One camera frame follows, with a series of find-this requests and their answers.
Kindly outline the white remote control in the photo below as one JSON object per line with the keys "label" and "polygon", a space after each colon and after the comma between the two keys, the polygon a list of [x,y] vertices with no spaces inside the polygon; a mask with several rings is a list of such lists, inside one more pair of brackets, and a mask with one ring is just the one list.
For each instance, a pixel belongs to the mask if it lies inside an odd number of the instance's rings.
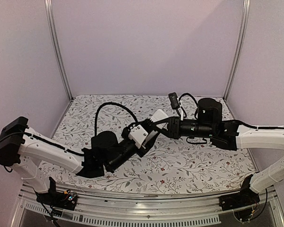
{"label": "white remote control", "polygon": [[[162,109],[158,109],[151,117],[151,120],[153,122],[158,122],[160,120],[164,120],[168,118],[168,115],[162,110]],[[151,139],[155,138],[156,136],[158,136],[159,132],[157,131],[152,131],[149,133],[149,135],[146,137],[146,140],[144,142],[144,145],[146,145],[147,142],[149,142]]]}

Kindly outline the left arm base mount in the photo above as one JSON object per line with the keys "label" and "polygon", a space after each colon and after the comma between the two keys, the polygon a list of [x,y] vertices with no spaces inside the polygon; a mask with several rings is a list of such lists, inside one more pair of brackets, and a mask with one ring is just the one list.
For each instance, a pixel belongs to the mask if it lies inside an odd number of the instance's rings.
{"label": "left arm base mount", "polygon": [[70,189],[64,192],[56,190],[56,182],[52,177],[49,177],[49,189],[44,193],[37,192],[36,201],[49,205],[54,208],[65,210],[75,210],[78,201],[78,194]]}

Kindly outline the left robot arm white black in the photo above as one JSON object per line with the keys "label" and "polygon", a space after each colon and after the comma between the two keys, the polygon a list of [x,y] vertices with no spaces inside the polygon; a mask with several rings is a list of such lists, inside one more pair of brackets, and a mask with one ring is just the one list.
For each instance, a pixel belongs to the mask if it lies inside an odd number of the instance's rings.
{"label": "left robot arm white black", "polygon": [[20,174],[50,204],[61,201],[53,189],[54,181],[45,178],[29,157],[60,166],[84,178],[113,173],[133,155],[144,156],[154,145],[159,134],[152,120],[136,122],[123,130],[118,141],[111,131],[103,131],[91,139],[91,148],[72,148],[36,132],[28,126],[26,117],[18,117],[0,133],[0,165],[11,167]]}

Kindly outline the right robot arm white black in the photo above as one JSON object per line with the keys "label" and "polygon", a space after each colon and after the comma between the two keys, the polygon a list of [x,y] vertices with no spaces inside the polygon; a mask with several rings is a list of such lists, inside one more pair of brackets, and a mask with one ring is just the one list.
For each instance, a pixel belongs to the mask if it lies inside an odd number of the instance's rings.
{"label": "right robot arm white black", "polygon": [[[253,126],[240,120],[222,120],[222,104],[202,98],[197,104],[197,119],[168,117],[153,123],[154,130],[168,138],[208,138],[212,145],[224,150],[245,148],[284,150],[284,126]],[[284,156],[259,173],[248,176],[235,196],[239,206],[246,206],[267,187],[284,179]]]}

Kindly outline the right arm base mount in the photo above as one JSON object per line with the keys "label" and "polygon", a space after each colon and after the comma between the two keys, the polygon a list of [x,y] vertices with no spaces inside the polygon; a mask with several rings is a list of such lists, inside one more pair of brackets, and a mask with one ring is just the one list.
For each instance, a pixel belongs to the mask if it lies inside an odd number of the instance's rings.
{"label": "right arm base mount", "polygon": [[222,211],[249,206],[247,209],[234,212],[235,218],[240,222],[251,221],[260,202],[258,193],[250,189],[252,176],[249,175],[244,179],[239,192],[219,197],[219,206]]}

